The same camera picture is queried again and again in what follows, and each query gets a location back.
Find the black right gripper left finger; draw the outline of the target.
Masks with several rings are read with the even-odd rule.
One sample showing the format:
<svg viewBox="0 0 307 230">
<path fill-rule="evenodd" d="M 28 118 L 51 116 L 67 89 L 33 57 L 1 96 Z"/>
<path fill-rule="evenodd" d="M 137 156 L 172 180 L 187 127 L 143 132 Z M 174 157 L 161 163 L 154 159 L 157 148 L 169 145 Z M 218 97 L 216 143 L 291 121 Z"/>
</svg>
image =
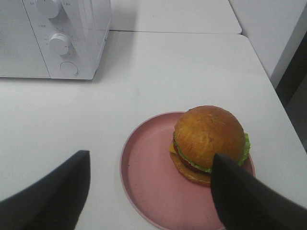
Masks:
<svg viewBox="0 0 307 230">
<path fill-rule="evenodd" d="M 80 150 L 24 190 L 0 202 L 2 230 L 73 230 L 88 197 L 90 152 Z"/>
</svg>

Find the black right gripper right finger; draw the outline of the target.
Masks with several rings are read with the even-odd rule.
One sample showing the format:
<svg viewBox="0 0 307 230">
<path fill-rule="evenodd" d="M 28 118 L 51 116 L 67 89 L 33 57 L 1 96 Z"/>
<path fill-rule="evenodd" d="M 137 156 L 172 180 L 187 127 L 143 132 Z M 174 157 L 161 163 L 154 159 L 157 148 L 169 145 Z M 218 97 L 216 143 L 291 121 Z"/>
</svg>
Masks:
<svg viewBox="0 0 307 230">
<path fill-rule="evenodd" d="M 227 230 L 305 230 L 306 208 L 254 178 L 232 159 L 213 159 L 211 194 Z"/>
</svg>

